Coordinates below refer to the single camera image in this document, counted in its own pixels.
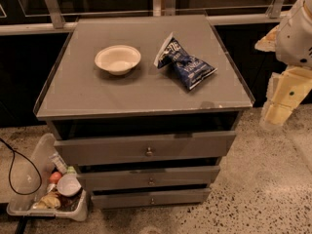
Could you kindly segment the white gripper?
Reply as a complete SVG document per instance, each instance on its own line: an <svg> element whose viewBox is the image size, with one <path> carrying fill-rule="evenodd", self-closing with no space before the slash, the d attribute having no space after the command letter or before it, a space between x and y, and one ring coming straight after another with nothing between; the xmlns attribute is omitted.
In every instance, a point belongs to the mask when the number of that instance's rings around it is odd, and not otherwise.
<svg viewBox="0 0 312 234"><path fill-rule="evenodd" d="M275 130L284 125L312 90L312 0L297 0L279 26L254 47L263 52L276 51L277 60L288 65L281 74L272 73L261 111L260 126Z"/></svg>

